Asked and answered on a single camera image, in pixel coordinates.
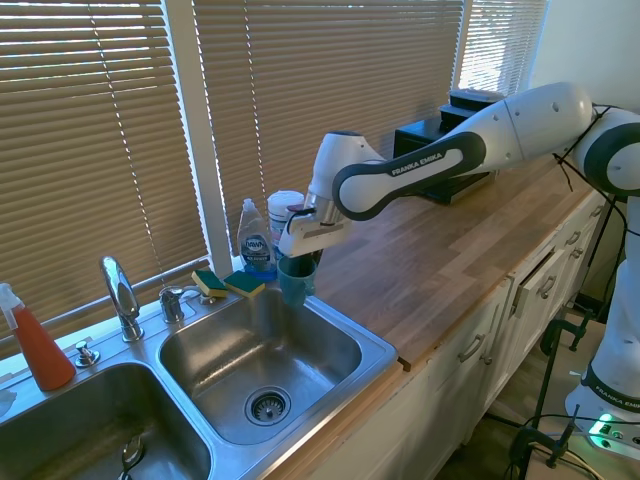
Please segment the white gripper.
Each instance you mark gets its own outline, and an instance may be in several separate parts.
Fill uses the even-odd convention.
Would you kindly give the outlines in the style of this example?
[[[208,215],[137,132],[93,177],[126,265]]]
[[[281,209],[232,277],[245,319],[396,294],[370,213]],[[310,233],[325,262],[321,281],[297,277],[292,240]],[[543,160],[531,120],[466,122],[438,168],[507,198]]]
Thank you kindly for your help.
[[[323,250],[344,242],[349,236],[349,220],[341,218],[332,224],[319,220],[315,208],[294,212],[287,221],[279,241],[279,250],[286,256],[287,275],[305,275],[306,257],[312,267],[319,266]]]

